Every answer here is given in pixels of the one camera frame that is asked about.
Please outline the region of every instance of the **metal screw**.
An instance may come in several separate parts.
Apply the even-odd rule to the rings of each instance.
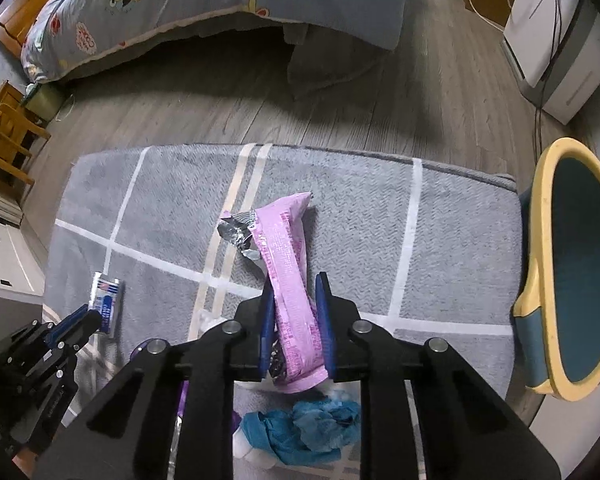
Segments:
[[[358,332],[359,334],[368,334],[369,332],[371,332],[373,325],[366,319],[359,319],[357,321],[354,321],[351,327],[354,332]]]
[[[151,339],[146,344],[146,349],[149,354],[159,354],[167,348],[167,342],[164,339]]]
[[[238,332],[240,332],[240,330],[242,330],[242,325],[235,319],[225,321],[222,325],[222,331],[225,334],[237,334]]]
[[[446,349],[449,348],[449,343],[441,337],[432,337],[429,339],[429,348],[434,352],[446,352]]]

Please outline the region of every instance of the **wooden floor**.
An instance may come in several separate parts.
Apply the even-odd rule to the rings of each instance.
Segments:
[[[501,38],[462,0],[407,0],[379,89],[356,105],[294,102],[286,82],[292,47],[277,28],[163,44],[71,85],[75,106],[49,126],[52,138],[30,170],[36,184],[24,201],[24,232],[44,253],[78,156],[150,144],[267,141],[404,153],[511,173],[525,189],[534,108],[516,87]],[[546,145],[566,130],[545,118],[543,133]]]

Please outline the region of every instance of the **blue and white package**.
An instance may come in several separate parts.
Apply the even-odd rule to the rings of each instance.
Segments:
[[[110,278],[101,272],[93,275],[89,308],[97,310],[102,316],[102,324],[98,332],[106,334],[110,338],[113,338],[116,332],[116,319],[122,300],[122,286],[123,282],[117,278]]]

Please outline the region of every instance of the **gray rug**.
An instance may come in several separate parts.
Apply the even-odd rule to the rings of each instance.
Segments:
[[[309,276],[326,271],[334,294],[395,336],[446,338],[504,397],[522,244],[511,177],[395,155],[197,144],[96,153],[73,168],[45,315],[58,320],[85,303],[97,270],[126,284],[116,338],[80,353],[74,411],[139,342],[184,342],[198,335],[201,309],[231,317],[259,295],[261,272],[219,240],[217,219],[301,191],[314,194],[303,218]],[[289,402],[236,386],[239,413]],[[357,478],[359,455],[347,449],[338,463],[296,471],[238,460],[235,478]]]

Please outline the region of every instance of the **white appliance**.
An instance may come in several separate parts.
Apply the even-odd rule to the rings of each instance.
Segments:
[[[600,84],[600,15],[590,0],[515,0],[502,41],[524,97],[568,123]]]

